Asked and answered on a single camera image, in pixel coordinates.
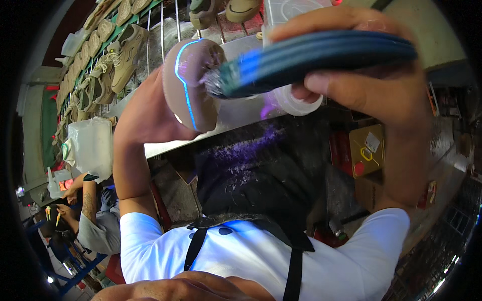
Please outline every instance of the worker in gray shirt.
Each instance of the worker in gray shirt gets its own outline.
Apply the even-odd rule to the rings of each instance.
[[[84,173],[74,180],[62,198],[70,205],[77,203],[78,190],[82,188],[82,212],[77,220],[69,206],[57,205],[61,217],[77,234],[80,244],[102,254],[117,254],[121,251],[120,212],[114,185],[97,188],[95,181],[84,182]]]

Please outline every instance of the person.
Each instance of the person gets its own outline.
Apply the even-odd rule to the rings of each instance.
[[[274,28],[270,38],[333,29],[387,32],[415,43],[406,27],[381,12],[351,7],[299,15]],[[210,186],[200,199],[206,217],[162,234],[143,143],[190,140],[198,133],[177,122],[165,103],[161,68],[153,71],[127,104],[114,134],[127,284],[106,288],[94,300],[382,299],[427,179],[431,120],[424,79],[420,62],[412,61],[360,72],[320,70],[293,87],[299,99],[324,94],[385,124],[384,195],[353,237],[334,249],[302,232],[313,195],[299,185],[306,179],[291,177],[299,173],[295,161],[286,161],[288,185],[264,166],[251,170],[255,180],[239,192],[218,193]],[[210,176],[198,175],[200,183]],[[250,187],[259,187],[262,195],[256,197]]]
[[[65,204],[57,204],[57,211],[84,248],[107,255],[118,254],[121,251],[121,217],[115,187],[99,185],[97,189],[95,181],[84,181],[85,176],[87,173],[75,178],[62,196],[70,205],[82,200],[80,218],[77,219],[74,210]]]

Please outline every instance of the neck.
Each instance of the neck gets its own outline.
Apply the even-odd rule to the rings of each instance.
[[[259,301],[275,301],[273,296],[259,283],[246,280],[243,278],[230,276],[226,277],[227,280],[231,281],[236,285],[243,293]]]

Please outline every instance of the white label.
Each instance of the white label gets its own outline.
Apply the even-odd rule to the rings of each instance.
[[[372,153],[376,153],[376,150],[380,146],[380,140],[376,138],[372,132],[369,132],[368,136],[366,136],[365,145]]]

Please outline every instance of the metal rack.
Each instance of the metal rack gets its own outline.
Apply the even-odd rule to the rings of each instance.
[[[166,49],[165,49],[165,45],[164,45],[164,20],[165,20],[165,9],[167,7],[169,7],[169,5],[174,5],[174,10],[175,10],[175,19],[176,19],[176,29],[177,29],[177,40],[178,41],[181,41],[181,26],[180,26],[180,19],[179,19],[179,12],[180,12],[180,9],[183,9],[182,7],[179,6],[179,0],[174,0],[173,2],[168,2],[168,1],[163,1],[160,3],[160,21],[157,22],[154,26],[151,26],[151,18],[153,16],[153,13],[152,11],[154,9],[157,9],[157,7],[154,7],[152,9],[150,9],[147,13],[147,23],[146,23],[146,29],[149,31],[151,30],[152,28],[156,27],[156,26],[160,26],[161,27],[161,54],[162,54],[162,60],[164,60],[164,57],[166,55]],[[112,17],[114,14],[115,14],[116,11],[113,11],[111,13],[111,16],[109,17]],[[223,27],[222,27],[222,22],[220,22],[219,20],[219,15],[220,14],[223,14],[224,11],[218,13],[218,15],[216,15],[216,18],[215,18],[215,24],[213,24],[213,26],[216,27],[216,29],[218,30],[219,32],[219,37],[221,39],[221,44],[224,44],[226,43],[226,38],[225,38],[225,34],[224,34],[224,31],[223,31]],[[261,17],[261,20],[264,20],[263,18],[263,14],[261,13],[261,11],[259,12],[259,15]],[[241,23],[241,30],[244,34],[244,36],[248,36],[248,31],[246,29],[246,26],[244,23]],[[202,38],[202,35],[201,35],[201,31],[200,30],[196,30],[196,33],[197,33],[197,36],[198,38]],[[149,74],[150,70],[149,70],[149,37],[147,38],[147,41],[146,41],[146,66],[147,66],[147,73]],[[106,54],[106,49],[103,50],[102,52],[102,55]],[[97,64],[98,60],[99,60],[99,57],[97,57],[97,59],[95,60],[95,63],[94,63],[94,59],[91,59],[91,67],[90,69],[88,70],[88,73],[86,73],[85,75],[88,75],[92,72],[92,69],[93,67],[95,66],[95,64]],[[133,77],[134,77],[134,86],[135,88],[137,88],[137,78],[136,78],[136,72],[134,72],[133,74]],[[124,91],[123,91],[123,95],[124,97],[127,95],[126,93],[126,89],[124,88]],[[71,93],[69,93],[68,97],[67,97],[67,103],[66,105],[63,106],[62,110],[61,110],[61,113],[60,113],[60,118],[64,118],[65,117],[65,114],[66,114],[66,110],[67,110],[67,107],[70,105],[70,102],[71,102],[71,99],[72,99],[72,95]],[[104,117],[109,111],[110,109],[115,106],[118,102],[118,98],[117,98],[117,95],[115,94],[114,95],[114,99],[112,101],[111,104],[109,105],[100,105],[99,106],[99,109],[94,113],[94,116],[99,116],[99,117]]]

